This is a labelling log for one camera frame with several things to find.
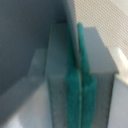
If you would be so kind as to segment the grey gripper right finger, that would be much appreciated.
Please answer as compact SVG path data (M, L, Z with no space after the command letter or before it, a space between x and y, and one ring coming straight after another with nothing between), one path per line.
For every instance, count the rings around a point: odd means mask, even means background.
M117 67L95 27L78 24L82 73L82 128L107 128Z

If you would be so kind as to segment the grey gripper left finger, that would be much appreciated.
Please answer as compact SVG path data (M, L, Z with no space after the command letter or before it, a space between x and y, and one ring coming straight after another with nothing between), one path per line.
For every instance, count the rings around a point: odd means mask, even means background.
M79 128L79 71L72 61L66 23L51 27L45 74L50 86L53 128Z

